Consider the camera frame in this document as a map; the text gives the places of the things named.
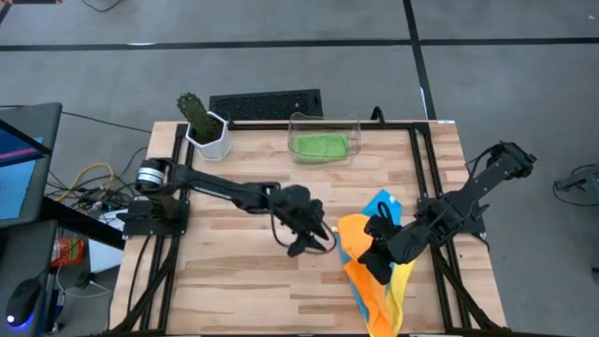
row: yellow cloth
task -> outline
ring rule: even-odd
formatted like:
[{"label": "yellow cloth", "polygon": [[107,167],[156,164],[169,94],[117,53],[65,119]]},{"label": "yellow cloth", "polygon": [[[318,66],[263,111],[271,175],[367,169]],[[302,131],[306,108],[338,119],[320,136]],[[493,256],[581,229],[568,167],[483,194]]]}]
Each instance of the yellow cloth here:
[{"label": "yellow cloth", "polygon": [[405,265],[393,264],[393,274],[387,286],[383,286],[370,274],[366,265],[358,263],[358,258],[371,246],[373,238],[364,233],[370,218],[364,214],[352,214],[339,220],[338,230],[342,250],[351,259],[343,269],[368,309],[366,322],[372,337],[397,336],[403,322],[403,297],[408,278],[415,261]]}]

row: clear plastic container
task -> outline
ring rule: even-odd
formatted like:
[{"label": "clear plastic container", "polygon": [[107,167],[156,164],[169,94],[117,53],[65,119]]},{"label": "clear plastic container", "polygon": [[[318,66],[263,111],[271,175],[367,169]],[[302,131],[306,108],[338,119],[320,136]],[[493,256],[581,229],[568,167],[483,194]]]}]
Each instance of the clear plastic container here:
[{"label": "clear plastic container", "polygon": [[299,164],[348,163],[359,154],[359,121],[331,121],[295,112],[287,147]]}]

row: wooden tabletop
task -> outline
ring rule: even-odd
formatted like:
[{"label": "wooden tabletop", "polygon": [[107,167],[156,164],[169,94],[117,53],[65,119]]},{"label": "wooden tabletop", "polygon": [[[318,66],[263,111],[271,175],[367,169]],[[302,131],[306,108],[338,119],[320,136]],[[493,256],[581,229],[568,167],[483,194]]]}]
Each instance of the wooden tabletop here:
[{"label": "wooden tabletop", "polygon": [[[176,124],[154,124],[148,157],[170,156]],[[467,172],[456,126],[431,122],[431,135],[444,190],[460,188]],[[294,164],[286,138],[286,131],[232,131],[233,149],[222,162],[202,162],[194,155],[193,167],[239,183],[305,185],[313,198],[323,201],[325,220],[331,226],[342,216],[360,212],[383,188],[402,204],[402,224],[414,219],[418,187],[406,131],[362,131],[361,151],[345,166]],[[419,141],[427,168],[423,141]],[[430,183],[429,171],[426,173]],[[250,215],[228,201],[196,192],[190,201],[192,211],[181,240],[167,333],[366,332],[336,251],[324,256],[287,257],[286,250],[272,237],[267,215]],[[277,228],[281,239],[290,242],[292,236],[286,227]],[[143,241],[143,237],[130,239],[124,249],[110,311],[113,327],[125,316]],[[488,316],[504,325],[486,246],[461,234],[455,244],[464,285]],[[147,284],[152,252],[153,239],[142,258],[134,302]],[[447,288],[458,327],[455,295],[449,284]],[[162,289],[155,299],[151,328],[157,326]],[[416,262],[403,310],[402,332],[444,330],[428,249]]]}]

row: yellow cable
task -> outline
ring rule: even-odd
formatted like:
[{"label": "yellow cable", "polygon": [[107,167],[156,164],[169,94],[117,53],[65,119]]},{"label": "yellow cable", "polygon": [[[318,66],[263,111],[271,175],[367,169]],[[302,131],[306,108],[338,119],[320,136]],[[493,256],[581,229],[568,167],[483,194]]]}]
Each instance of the yellow cable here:
[{"label": "yellow cable", "polygon": [[106,186],[105,191],[102,193],[102,195],[100,195],[99,199],[102,199],[104,197],[104,195],[106,195],[106,190],[109,189],[110,184],[112,183],[112,181],[114,181],[114,171],[112,170],[112,166],[110,166],[109,164],[106,163],[96,163],[96,164],[92,164],[86,168],[84,168],[81,172],[79,172],[79,174],[77,175],[77,177],[75,177],[75,181],[70,185],[70,187],[68,187],[68,189],[63,193],[63,195],[61,195],[60,197],[56,198],[54,201],[62,201],[63,199],[66,198],[66,196],[68,196],[69,193],[73,192],[73,188],[75,186],[77,186],[77,183],[79,182],[79,180],[81,179],[81,177],[83,176],[83,174],[85,174],[87,171],[91,170],[91,169],[95,169],[95,168],[100,168],[100,167],[104,167],[106,169],[108,169],[108,171],[110,172],[110,179],[109,182]]}]

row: computer mouse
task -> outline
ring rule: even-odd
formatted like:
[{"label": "computer mouse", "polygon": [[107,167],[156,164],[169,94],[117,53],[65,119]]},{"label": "computer mouse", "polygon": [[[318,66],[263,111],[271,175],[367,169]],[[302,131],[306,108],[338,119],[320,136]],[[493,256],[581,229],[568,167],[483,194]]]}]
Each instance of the computer mouse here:
[{"label": "computer mouse", "polygon": [[25,323],[36,307],[41,286],[37,278],[27,279],[17,286],[7,304],[7,322],[13,327]]}]

